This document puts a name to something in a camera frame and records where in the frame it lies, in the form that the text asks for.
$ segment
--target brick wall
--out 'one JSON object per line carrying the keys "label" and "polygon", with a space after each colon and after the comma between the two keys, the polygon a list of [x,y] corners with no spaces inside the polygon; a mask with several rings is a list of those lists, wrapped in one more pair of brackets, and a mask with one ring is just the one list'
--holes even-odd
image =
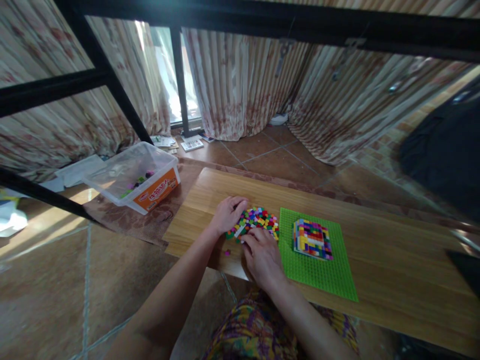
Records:
{"label": "brick wall", "polygon": [[361,164],[374,174],[401,186],[412,195],[425,200],[439,212],[454,216],[456,218],[463,218],[463,216],[461,216],[448,203],[429,192],[427,189],[413,181],[408,176],[404,175],[400,170],[398,154],[400,144],[403,142],[403,140],[423,121],[423,119],[430,112],[443,104],[479,74],[480,65],[464,75],[445,91],[441,92],[436,98],[412,113],[396,127],[391,128],[386,134],[381,136],[370,146],[367,146],[363,150],[357,152],[352,156],[351,159]]}

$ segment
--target black bag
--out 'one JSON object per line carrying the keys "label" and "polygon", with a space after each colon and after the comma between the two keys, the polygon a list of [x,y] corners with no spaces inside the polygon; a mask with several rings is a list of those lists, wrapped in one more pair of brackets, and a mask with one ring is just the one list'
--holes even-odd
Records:
{"label": "black bag", "polygon": [[405,174],[480,221],[480,76],[422,121],[399,160]]}

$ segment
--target hand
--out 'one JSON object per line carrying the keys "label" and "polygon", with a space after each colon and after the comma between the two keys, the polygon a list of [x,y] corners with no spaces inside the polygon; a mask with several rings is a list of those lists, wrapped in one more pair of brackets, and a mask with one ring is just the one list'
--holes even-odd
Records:
{"label": "hand", "polygon": [[218,204],[215,215],[210,221],[210,226],[218,232],[218,236],[226,233],[239,222],[240,216],[247,210],[248,201],[246,197],[229,196]]}
{"label": "hand", "polygon": [[259,287],[270,295],[279,283],[288,282],[277,241],[267,229],[253,228],[241,240],[246,265]]}

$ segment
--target green baseplate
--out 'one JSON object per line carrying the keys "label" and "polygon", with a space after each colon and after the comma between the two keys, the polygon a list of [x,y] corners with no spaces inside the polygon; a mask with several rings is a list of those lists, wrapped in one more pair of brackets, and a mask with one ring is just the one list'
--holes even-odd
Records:
{"label": "green baseplate", "polygon": [[[299,219],[321,224],[328,229],[333,260],[323,261],[294,251],[294,223]],[[340,224],[283,207],[280,209],[279,224],[278,247],[289,279],[359,302]]]}

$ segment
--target tiled floor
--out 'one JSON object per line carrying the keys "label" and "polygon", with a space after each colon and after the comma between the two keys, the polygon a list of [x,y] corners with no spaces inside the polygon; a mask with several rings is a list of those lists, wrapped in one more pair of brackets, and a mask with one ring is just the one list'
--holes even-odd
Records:
{"label": "tiled floor", "polygon": [[[284,126],[239,142],[215,141],[188,153],[179,149],[178,155],[391,204],[424,206],[356,164],[322,164]],[[65,192],[81,204],[96,194],[84,185]],[[27,228],[0,239],[0,359],[102,359],[176,258],[34,200],[22,200],[20,208],[28,215]],[[250,286],[207,269],[172,358],[200,356]],[[358,340],[363,359],[393,359],[395,336],[389,330],[360,322]]]}

